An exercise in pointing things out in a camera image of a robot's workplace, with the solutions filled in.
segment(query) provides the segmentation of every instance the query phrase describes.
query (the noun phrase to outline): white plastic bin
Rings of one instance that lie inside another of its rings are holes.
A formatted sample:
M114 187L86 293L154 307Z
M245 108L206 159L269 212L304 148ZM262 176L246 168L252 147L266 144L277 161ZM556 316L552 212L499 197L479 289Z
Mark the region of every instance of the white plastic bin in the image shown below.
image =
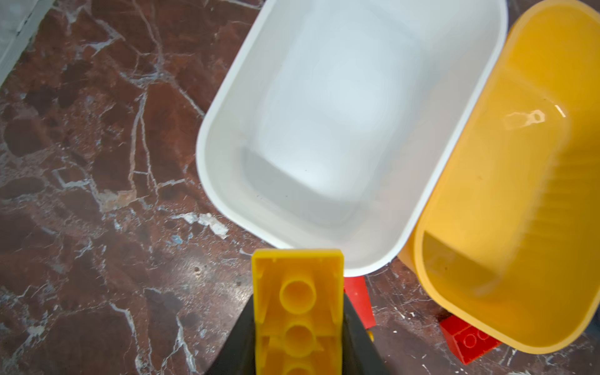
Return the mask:
M505 0L268 0L197 143L219 211L278 248L402 249L496 62Z

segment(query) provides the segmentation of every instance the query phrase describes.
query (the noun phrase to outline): brown marble surface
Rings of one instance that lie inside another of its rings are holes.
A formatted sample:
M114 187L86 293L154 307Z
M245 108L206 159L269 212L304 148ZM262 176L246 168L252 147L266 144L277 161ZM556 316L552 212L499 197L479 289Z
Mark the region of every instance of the brown marble surface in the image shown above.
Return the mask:
M511 0L511 21L534 2ZM0 89L0 373L190 374L215 358L268 245L211 205L194 144L261 6L58 0L43 20ZM460 365L407 268L367 282L393 374L600 373L585 335Z

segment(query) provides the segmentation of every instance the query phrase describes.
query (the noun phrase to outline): plastic bin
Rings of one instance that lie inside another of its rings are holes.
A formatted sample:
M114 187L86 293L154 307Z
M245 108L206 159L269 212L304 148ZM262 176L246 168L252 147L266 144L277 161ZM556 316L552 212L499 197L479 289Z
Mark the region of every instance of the plastic bin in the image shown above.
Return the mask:
M401 259L441 306L527 353L600 301L600 15L546 0L506 46Z
M505 0L269 0L200 129L229 219L345 276L402 249L505 41Z

